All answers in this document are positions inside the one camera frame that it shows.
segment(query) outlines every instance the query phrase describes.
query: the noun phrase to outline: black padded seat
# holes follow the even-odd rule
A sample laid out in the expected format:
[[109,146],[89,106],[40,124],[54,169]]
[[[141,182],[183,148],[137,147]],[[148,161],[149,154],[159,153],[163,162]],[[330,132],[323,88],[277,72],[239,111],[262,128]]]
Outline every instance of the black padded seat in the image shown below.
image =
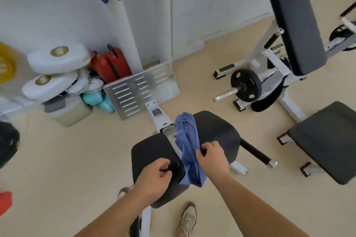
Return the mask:
[[270,0],[296,76],[311,73],[327,62],[310,0]]
[[[224,149],[228,162],[233,163],[238,155],[241,142],[237,130],[229,122],[209,111],[194,114],[194,119],[197,124],[200,145],[205,142],[218,141]],[[170,202],[189,187],[189,185],[179,184],[185,175],[184,165],[163,133],[150,136],[132,148],[133,182],[136,183],[144,167],[161,157],[171,161],[168,170],[172,171],[172,179],[165,194],[151,205],[153,208],[159,208]]]
[[356,175],[356,112],[334,102],[287,134],[337,183],[347,184]]

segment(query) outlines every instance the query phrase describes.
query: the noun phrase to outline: red object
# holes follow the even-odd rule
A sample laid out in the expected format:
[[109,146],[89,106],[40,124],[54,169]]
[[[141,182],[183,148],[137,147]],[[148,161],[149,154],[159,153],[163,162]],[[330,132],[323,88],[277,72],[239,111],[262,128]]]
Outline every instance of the red object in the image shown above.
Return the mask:
[[12,193],[0,193],[0,216],[2,216],[12,206]]
[[125,57],[119,48],[114,48],[108,44],[108,52],[105,54],[105,57],[110,62],[111,67],[119,78],[132,74]]
[[119,79],[104,55],[100,55],[97,52],[92,52],[91,66],[95,69],[95,71],[99,74],[105,83],[111,83]]

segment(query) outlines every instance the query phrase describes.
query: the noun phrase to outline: hand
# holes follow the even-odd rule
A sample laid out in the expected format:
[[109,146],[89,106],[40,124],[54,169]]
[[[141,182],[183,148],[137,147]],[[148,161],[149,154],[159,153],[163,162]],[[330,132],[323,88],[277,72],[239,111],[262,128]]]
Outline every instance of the hand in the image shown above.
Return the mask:
[[172,172],[161,172],[160,170],[167,169],[169,163],[169,159],[159,158],[147,165],[137,178],[132,193],[140,198],[144,207],[154,203],[166,192]]
[[229,174],[229,162],[217,141],[206,142],[202,145],[202,148],[207,150],[207,154],[203,156],[200,149],[197,149],[195,151],[197,160],[212,182],[224,174]]

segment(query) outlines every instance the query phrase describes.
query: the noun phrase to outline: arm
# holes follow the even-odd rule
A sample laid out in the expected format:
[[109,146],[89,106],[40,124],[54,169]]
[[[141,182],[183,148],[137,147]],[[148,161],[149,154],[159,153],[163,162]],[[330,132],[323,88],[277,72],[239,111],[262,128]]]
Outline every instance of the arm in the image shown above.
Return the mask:
[[167,190],[172,172],[160,170],[167,169],[168,165],[168,159],[160,158],[146,166],[128,194],[115,202],[74,237],[126,236],[136,217]]
[[197,149],[197,160],[220,192],[243,236],[308,236],[230,175],[229,163],[218,142],[202,147],[207,154],[204,157]]

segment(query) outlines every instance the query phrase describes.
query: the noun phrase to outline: barbell sleeve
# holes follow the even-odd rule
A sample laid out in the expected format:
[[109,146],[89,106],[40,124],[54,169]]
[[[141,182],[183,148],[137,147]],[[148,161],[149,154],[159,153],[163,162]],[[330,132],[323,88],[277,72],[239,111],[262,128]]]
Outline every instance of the barbell sleeve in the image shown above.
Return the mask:
[[260,150],[258,150],[256,147],[253,145],[249,144],[247,141],[244,139],[241,139],[240,145],[246,149],[248,152],[250,152],[252,155],[254,155],[256,158],[258,158],[262,163],[267,165],[269,168],[275,168],[277,167],[277,162],[273,161],[269,157],[267,157],[264,153],[262,153]]
[[225,93],[223,93],[223,94],[221,94],[219,96],[213,97],[212,100],[214,102],[218,102],[218,101],[220,101],[220,100],[222,100],[224,98],[227,98],[228,96],[236,94],[237,92],[238,92],[238,89],[237,88],[233,88],[233,89],[231,89],[231,90],[229,90],[229,91],[227,91],[227,92],[225,92]]

